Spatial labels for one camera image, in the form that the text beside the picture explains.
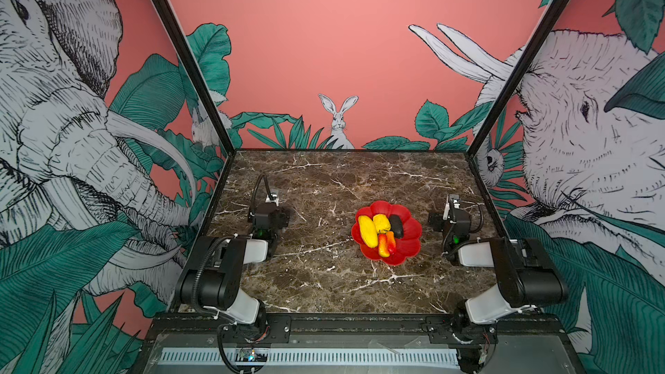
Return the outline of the dark avocado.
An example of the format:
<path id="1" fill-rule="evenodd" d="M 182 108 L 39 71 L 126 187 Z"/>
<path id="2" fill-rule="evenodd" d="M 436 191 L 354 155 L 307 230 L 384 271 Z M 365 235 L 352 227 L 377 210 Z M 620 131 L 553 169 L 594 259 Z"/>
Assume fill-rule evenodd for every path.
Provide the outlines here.
<path id="1" fill-rule="evenodd" d="M 404 225 L 402 219 L 398 215 L 389 216 L 389 223 L 391 225 L 391 232 L 395 239 L 402 239 L 404 237 Z"/>

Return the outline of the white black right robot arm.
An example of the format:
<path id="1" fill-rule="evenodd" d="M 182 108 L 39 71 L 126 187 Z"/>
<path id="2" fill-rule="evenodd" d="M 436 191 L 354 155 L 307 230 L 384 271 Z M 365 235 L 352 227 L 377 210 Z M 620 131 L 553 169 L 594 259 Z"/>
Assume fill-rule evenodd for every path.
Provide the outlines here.
<path id="1" fill-rule="evenodd" d="M 467 211 L 450 207 L 432 211 L 428 225 L 443 236 L 443 255 L 467 268 L 492 268 L 495 285 L 462 301 L 453 313 L 454 332 L 490 326 L 499 319 L 565 302 L 569 289 L 541 241 L 506 237 L 478 238 Z"/>

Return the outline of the small yellow fruit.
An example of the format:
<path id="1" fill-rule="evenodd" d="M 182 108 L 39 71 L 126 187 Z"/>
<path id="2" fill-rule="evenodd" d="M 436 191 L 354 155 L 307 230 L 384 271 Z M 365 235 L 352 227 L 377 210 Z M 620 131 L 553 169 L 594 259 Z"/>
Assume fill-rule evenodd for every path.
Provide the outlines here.
<path id="1" fill-rule="evenodd" d="M 386 234 L 391 231 L 391 222 L 385 214 L 377 214 L 372 218 L 375 230 L 378 234 Z"/>

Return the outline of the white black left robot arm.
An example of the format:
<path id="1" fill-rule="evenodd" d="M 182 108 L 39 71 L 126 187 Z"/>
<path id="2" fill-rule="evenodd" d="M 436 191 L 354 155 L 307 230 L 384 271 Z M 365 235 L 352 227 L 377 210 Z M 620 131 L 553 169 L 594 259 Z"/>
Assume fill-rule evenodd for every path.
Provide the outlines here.
<path id="1" fill-rule="evenodd" d="M 198 239 L 178 279 L 176 304 L 234 325 L 263 329 L 265 305 L 242 290 L 242 271 L 273 256 L 290 217 L 290 209 L 265 202 L 249 213 L 247 234 Z"/>

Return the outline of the long yellow fruit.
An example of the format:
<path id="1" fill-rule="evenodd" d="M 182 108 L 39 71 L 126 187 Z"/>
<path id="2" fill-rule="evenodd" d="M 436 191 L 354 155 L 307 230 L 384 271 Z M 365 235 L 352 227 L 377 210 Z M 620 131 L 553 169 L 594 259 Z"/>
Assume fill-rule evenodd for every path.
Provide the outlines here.
<path id="1" fill-rule="evenodd" d="M 370 249 L 375 249 L 379 245 L 379 236 L 374 221 L 368 216 L 358 217 L 358 227 L 364 244 Z"/>

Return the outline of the red yellow mango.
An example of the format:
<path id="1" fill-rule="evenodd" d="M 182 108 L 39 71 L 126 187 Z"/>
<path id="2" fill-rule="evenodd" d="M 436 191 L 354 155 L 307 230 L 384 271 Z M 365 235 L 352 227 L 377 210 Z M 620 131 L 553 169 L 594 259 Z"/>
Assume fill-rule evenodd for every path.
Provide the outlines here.
<path id="1" fill-rule="evenodd" d="M 379 245 L 378 245 L 379 256 L 387 258 L 391 255 L 389 251 L 389 243 L 386 234 L 379 234 Z"/>
<path id="2" fill-rule="evenodd" d="M 389 243 L 389 251 L 391 255 L 393 255 L 397 251 L 397 242 L 394 237 L 394 233 L 392 231 L 386 232 L 387 238 L 388 238 L 388 243 Z"/>

